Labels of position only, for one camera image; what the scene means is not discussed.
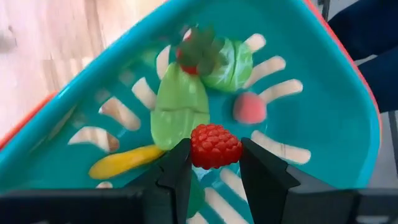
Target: green toy object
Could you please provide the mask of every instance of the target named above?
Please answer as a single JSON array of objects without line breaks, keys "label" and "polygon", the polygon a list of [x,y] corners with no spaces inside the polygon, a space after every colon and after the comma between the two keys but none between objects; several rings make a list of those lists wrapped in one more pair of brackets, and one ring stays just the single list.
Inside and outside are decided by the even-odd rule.
[{"label": "green toy object", "polygon": [[171,150],[189,138],[199,124],[210,122],[208,97],[199,77],[185,73],[171,63],[160,83],[155,110],[150,113],[150,129],[161,150]]},{"label": "green toy object", "polygon": [[178,47],[177,62],[183,71],[199,75],[206,86],[224,92],[241,88],[253,68],[250,48],[241,41],[215,37],[212,27],[192,27]]},{"label": "green toy object", "polygon": [[192,171],[187,218],[192,218],[205,204],[205,190],[200,185],[197,175]]},{"label": "green toy object", "polygon": [[204,84],[224,92],[234,92],[249,79],[253,68],[252,52],[240,41],[225,39],[221,49],[228,59],[228,64],[215,69],[210,75],[201,76]]}]

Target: teal plastic basket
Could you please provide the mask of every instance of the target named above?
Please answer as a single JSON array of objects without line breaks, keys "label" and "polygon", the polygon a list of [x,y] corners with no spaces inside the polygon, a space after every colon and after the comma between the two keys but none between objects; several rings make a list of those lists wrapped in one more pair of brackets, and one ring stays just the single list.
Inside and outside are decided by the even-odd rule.
[{"label": "teal plastic basket", "polygon": [[[153,144],[150,108],[132,87],[145,78],[156,94],[157,55],[171,45],[169,60],[174,61],[175,44],[186,27],[196,24],[213,25],[218,36],[232,40],[245,41],[254,34],[266,40],[253,61],[254,66],[263,66],[261,75],[269,74],[236,93],[206,90],[211,123],[222,124],[239,138],[261,137],[259,144],[288,160],[306,152],[307,158],[295,166],[339,189],[366,186],[381,142],[377,106],[358,69],[313,6],[300,0],[172,0],[92,61],[0,152],[0,192],[95,188],[101,181],[91,179],[88,171],[107,153],[88,142],[68,144],[86,126],[105,129],[117,138],[117,152]],[[273,100],[267,104],[263,123],[243,125],[233,119],[238,94],[260,94],[289,82],[296,85],[285,91],[292,93],[289,96],[274,99],[268,93]],[[130,131],[98,112],[111,97],[140,119],[138,130]],[[108,181],[122,187],[146,169],[133,169]],[[207,202],[194,218],[209,223],[240,218],[252,223],[238,164],[194,171],[206,188]],[[229,215],[222,214],[214,201],[229,204],[223,210]]]}]

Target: toy food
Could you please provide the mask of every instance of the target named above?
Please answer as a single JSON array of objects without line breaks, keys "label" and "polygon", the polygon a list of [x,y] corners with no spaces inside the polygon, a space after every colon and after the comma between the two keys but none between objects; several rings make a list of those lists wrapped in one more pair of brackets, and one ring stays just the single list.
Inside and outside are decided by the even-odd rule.
[{"label": "toy food", "polygon": [[266,118],[266,104],[255,93],[242,93],[235,100],[233,114],[240,123],[261,123]]},{"label": "toy food", "polygon": [[192,164],[204,169],[219,168],[238,162],[242,143],[222,125],[201,124],[191,134]]},{"label": "toy food", "polygon": [[194,171],[192,171],[189,196],[187,218],[193,217],[205,204],[205,190],[200,185],[198,177]]},{"label": "toy food", "polygon": [[155,144],[161,150],[171,150],[189,138],[196,126],[209,122],[208,97],[199,77],[171,63],[160,83],[155,110],[150,113]]},{"label": "toy food", "polygon": [[191,28],[177,50],[177,62],[184,71],[200,75],[206,86],[226,92],[241,88],[253,67],[252,52],[245,43],[218,39],[211,27]]},{"label": "toy food", "polygon": [[132,168],[148,164],[159,158],[163,153],[164,151],[157,146],[151,145],[112,154],[96,162],[88,174],[93,179],[108,179]]}]

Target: red raspberry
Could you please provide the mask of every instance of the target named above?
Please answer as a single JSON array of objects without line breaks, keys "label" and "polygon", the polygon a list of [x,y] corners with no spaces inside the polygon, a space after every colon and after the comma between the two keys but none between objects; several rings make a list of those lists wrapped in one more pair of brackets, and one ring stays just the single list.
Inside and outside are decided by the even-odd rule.
[{"label": "red raspberry", "polygon": [[227,166],[238,162],[242,152],[241,141],[222,125],[201,124],[191,133],[191,157],[195,167]]}]

